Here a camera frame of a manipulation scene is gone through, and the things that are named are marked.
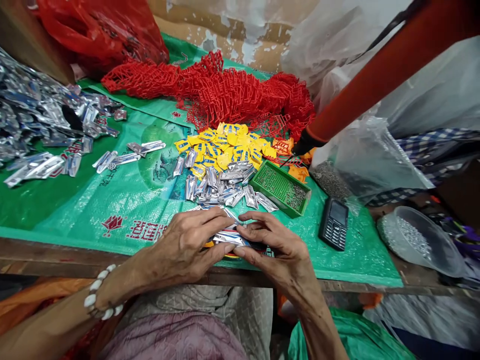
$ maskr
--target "orange pole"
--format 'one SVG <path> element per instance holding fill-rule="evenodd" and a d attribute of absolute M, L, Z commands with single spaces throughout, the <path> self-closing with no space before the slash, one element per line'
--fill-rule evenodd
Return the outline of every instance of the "orange pole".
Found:
<path fill-rule="evenodd" d="M 475 0 L 429 0 L 307 126 L 327 143 L 452 44 L 480 34 Z"/>

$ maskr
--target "phone keypad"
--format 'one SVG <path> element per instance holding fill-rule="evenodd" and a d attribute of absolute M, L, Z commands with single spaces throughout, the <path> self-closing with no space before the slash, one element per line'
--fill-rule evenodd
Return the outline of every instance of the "phone keypad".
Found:
<path fill-rule="evenodd" d="M 341 250 L 345 249 L 345 239 L 347 238 L 347 231 L 332 220 L 328 220 L 325 227 L 326 240 L 331 242 L 335 247 Z"/>

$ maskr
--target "hand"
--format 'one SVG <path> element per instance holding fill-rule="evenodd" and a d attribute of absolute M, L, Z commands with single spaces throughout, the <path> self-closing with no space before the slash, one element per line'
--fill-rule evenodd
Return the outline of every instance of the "hand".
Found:
<path fill-rule="evenodd" d="M 243 222 L 256 220 L 243 227 L 237 226 L 237 231 L 249 241 L 270 246 L 275 257 L 247 246 L 236 247 L 233 252 L 237 256 L 262 270 L 294 304 L 305 303 L 307 297 L 322 296 L 307 245 L 298 235 L 267 212 L 248 211 L 238 219 Z"/>
<path fill-rule="evenodd" d="M 218 206 L 175 214 L 154 245 L 137 252 L 107 277 L 98 291 L 97 303 L 120 303 L 145 291 L 197 282 L 235 247 L 224 242 L 201 251 L 203 246 L 233 224 L 234 220 Z"/>

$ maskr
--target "phone screen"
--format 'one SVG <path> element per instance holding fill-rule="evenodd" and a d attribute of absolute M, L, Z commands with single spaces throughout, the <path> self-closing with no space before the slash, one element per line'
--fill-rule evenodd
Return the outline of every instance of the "phone screen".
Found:
<path fill-rule="evenodd" d="M 338 202 L 333 201 L 330 207 L 330 217 L 334 218 L 337 222 L 343 226 L 347 225 L 347 209 L 340 205 Z"/>

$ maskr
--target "person's left hand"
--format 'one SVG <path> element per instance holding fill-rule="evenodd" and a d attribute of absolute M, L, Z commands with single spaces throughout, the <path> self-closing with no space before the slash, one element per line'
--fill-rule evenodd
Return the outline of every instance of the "person's left hand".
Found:
<path fill-rule="evenodd" d="M 118 303 L 145 291 L 197 282 L 234 249 L 234 244 L 224 242 L 201 251 L 210 237 L 233 224 L 218 206 L 175 214 L 154 245 L 137 252 L 108 276 L 108 283 L 116 283 L 121 290 L 107 285 L 102 293 L 109 293 L 109 302 Z"/>

